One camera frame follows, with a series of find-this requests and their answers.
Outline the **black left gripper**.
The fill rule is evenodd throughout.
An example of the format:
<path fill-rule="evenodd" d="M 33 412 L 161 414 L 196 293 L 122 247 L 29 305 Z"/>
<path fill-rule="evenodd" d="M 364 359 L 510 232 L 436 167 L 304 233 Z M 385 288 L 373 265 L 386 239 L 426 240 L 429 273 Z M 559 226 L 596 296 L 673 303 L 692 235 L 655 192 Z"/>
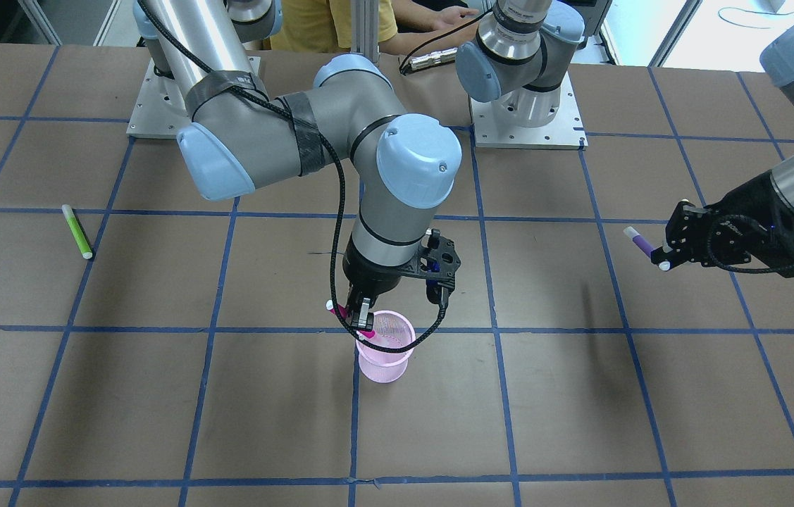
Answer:
<path fill-rule="evenodd" d="M 777 273 L 794 278 L 794 211 L 774 189 L 767 171 L 706 206 L 677 203 L 664 229 L 664 243 L 651 251 L 660 270 L 684 263 L 742 272 L 757 259 L 764 268 L 750 274 Z"/>

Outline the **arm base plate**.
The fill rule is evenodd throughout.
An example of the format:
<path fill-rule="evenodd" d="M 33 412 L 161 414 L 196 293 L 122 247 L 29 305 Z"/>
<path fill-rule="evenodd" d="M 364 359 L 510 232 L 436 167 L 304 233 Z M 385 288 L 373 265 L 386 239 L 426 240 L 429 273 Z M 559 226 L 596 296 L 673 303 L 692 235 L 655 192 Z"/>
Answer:
<path fill-rule="evenodd" d="M 569 74 L 548 92 L 518 89 L 469 100 L 475 142 L 485 148 L 583 150 L 589 145 Z"/>
<path fill-rule="evenodd" d="M 209 75 L 208 84 L 198 84 L 197 92 L 192 96 L 182 93 L 173 78 L 162 77 L 154 61 L 150 61 L 130 113 L 127 134 L 138 139 L 173 140 L 182 128 L 191 124 L 191 107 L 198 107 L 235 85 L 251 89 L 255 95 L 267 100 L 267 90 L 257 72 L 261 58 L 249 56 L 248 60 L 248 71 L 213 72 Z"/>

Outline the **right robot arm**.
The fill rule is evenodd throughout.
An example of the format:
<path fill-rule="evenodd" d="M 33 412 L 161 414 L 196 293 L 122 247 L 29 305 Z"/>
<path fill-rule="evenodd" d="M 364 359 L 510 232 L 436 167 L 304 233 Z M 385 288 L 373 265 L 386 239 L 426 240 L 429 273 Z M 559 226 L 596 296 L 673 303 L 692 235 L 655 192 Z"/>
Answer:
<path fill-rule="evenodd" d="M 140 1 L 190 123 L 175 136 L 204 199 L 233 199 L 351 161 L 364 183 L 343 254 L 349 293 L 338 318 L 370 330 L 371 309 L 403 278 L 428 283 L 446 314 L 460 259 L 429 224 L 454 187 L 462 150 L 451 129 L 407 113 L 360 54 L 335 56 L 312 89 L 271 99 L 220 1 Z"/>

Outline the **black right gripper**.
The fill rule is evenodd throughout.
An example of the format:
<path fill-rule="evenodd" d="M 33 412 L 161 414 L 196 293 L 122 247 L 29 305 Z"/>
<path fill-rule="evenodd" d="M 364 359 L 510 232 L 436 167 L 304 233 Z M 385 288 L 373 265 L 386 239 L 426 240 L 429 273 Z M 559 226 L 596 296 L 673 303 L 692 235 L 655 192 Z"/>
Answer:
<path fill-rule="evenodd" d="M 409 259 L 394 265 L 372 262 L 356 246 L 354 238 L 349 238 L 343 258 L 343 272 L 349 280 L 343 318 L 350 327 L 371 333 L 374 325 L 371 308 L 377 296 L 391 291 L 399 284 L 402 276 L 400 267 L 404 267 L 407 262 Z"/>

